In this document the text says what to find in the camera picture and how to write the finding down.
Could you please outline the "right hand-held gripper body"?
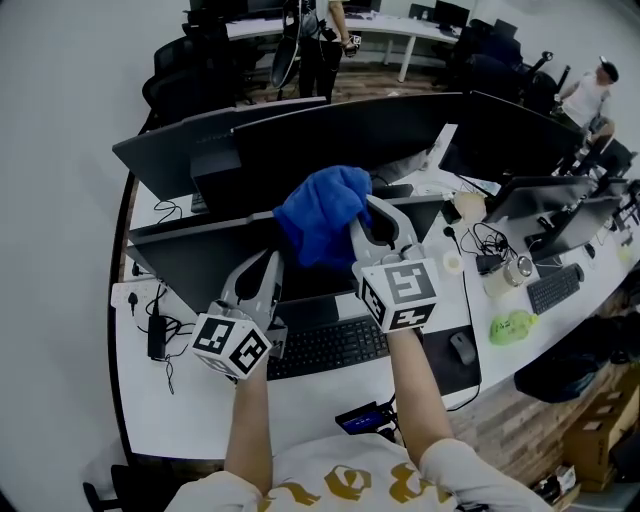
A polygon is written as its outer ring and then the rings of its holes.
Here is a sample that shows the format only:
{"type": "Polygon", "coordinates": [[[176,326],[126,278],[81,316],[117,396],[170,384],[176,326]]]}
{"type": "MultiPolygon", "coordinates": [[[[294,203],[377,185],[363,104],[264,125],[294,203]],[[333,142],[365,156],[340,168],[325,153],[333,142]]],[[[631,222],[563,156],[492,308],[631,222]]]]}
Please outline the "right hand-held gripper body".
{"type": "Polygon", "coordinates": [[[422,328],[437,305],[438,273],[422,244],[356,261],[352,271],[358,296],[383,333],[422,328]]]}

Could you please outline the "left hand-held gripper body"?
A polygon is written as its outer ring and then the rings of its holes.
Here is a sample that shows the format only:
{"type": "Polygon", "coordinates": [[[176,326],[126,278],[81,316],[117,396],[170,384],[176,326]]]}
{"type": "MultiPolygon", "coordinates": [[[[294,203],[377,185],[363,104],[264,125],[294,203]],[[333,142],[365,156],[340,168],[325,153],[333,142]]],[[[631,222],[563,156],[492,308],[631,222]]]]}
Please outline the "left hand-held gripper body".
{"type": "Polygon", "coordinates": [[[288,327],[279,317],[261,327],[240,309],[214,301],[198,316],[191,350],[213,371],[248,379],[260,363],[284,356],[287,335],[288,327]]]}

